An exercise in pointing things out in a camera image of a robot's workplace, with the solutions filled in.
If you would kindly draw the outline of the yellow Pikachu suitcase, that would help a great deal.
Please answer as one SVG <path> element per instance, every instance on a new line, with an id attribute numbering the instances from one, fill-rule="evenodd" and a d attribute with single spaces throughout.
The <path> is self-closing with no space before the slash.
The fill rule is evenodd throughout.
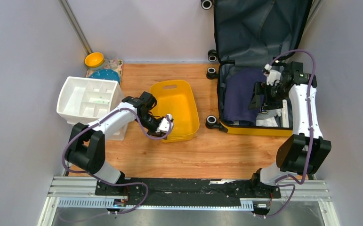
<path id="1" fill-rule="evenodd" d="M 286 60 L 297 49 L 310 9 L 310 0 L 203 0 L 201 8 L 214 11 L 215 49 L 208 51 L 207 78 L 217 80 L 218 113 L 206 119 L 208 129 L 228 134 L 288 137 L 290 127 L 240 126 L 223 119 L 226 78 L 243 68 L 262 69 L 271 60 Z"/>

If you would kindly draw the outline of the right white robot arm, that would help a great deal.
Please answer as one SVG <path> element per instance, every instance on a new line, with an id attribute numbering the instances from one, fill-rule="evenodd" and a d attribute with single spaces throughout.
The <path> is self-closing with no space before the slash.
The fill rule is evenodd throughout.
<path id="1" fill-rule="evenodd" d="M 255 197 L 273 192 L 278 182 L 314 174 L 331 151 L 331 142 L 320 130 L 316 112 L 317 79 L 314 73 L 303 72 L 303 64 L 283 65 L 282 72 L 264 67 L 265 82 L 256 82 L 249 109 L 275 110 L 289 99 L 292 108 L 292 135 L 278 148 L 276 160 L 266 168 L 258 169 L 251 178 L 250 191 Z"/>

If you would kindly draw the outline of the navy blue garment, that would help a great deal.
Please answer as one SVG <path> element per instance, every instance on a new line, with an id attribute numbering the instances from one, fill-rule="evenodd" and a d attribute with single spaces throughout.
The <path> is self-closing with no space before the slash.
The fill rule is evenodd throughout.
<path id="1" fill-rule="evenodd" d="M 243 68 L 226 78 L 223 119 L 228 123 L 238 122 L 240 126 L 255 126 L 259 109 L 249 105 L 256 82 L 265 82 L 262 69 Z"/>

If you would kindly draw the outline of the yellow plastic basket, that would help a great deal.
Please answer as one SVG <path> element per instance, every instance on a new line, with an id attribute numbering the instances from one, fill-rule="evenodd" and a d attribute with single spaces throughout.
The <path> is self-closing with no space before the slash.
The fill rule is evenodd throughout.
<path id="1" fill-rule="evenodd" d="M 151 112 L 155 116 L 172 115 L 173 129 L 163 142 L 193 139 L 200 127 L 200 121 L 190 84 L 185 80 L 161 81 L 151 86 L 150 93 L 158 102 Z"/>

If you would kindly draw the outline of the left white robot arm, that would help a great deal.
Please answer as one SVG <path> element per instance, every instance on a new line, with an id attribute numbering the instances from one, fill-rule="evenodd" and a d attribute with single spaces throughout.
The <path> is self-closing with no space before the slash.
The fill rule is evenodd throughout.
<path id="1" fill-rule="evenodd" d="M 124 98 L 112 111 L 88 124 L 76 123 L 71 131 L 68 144 L 62 153 L 63 167 L 71 163 L 80 168 L 79 173 L 87 173 L 107 184 L 113 195 L 125 191 L 124 174 L 105 159 L 107 140 L 123 126 L 137 122 L 144 135 L 153 140 L 167 139 L 173 130 L 173 116 L 167 114 L 156 117 L 151 110 L 157 105 L 156 98 L 148 92 L 139 97 Z"/>

